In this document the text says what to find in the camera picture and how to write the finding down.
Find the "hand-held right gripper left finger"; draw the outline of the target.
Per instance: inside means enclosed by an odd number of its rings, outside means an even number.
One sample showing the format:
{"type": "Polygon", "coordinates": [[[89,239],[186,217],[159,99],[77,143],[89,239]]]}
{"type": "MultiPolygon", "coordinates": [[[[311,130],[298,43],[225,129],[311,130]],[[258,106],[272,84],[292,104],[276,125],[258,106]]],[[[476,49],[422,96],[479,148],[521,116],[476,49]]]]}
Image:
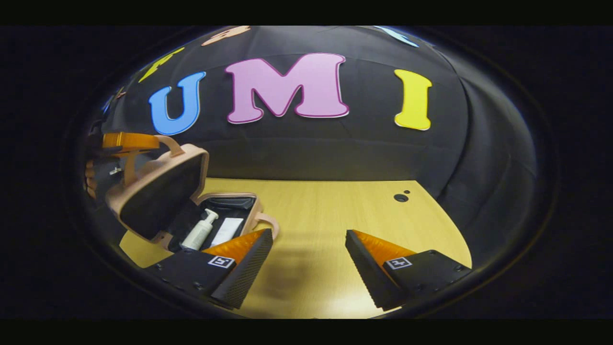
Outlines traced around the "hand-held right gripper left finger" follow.
{"type": "Polygon", "coordinates": [[[177,251],[145,271],[188,299],[239,309],[272,245],[272,229],[262,229],[203,251],[177,251]]]}

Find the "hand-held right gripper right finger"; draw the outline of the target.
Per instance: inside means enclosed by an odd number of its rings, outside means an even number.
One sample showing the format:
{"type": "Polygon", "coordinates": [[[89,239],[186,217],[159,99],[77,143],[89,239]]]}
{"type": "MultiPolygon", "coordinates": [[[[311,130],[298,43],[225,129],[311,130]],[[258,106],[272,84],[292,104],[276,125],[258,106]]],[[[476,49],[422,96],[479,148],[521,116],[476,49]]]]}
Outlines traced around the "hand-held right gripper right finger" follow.
{"type": "Polygon", "coordinates": [[[345,246],[377,308],[425,306],[473,271],[437,250],[416,253],[368,233],[347,230],[345,246]]]}

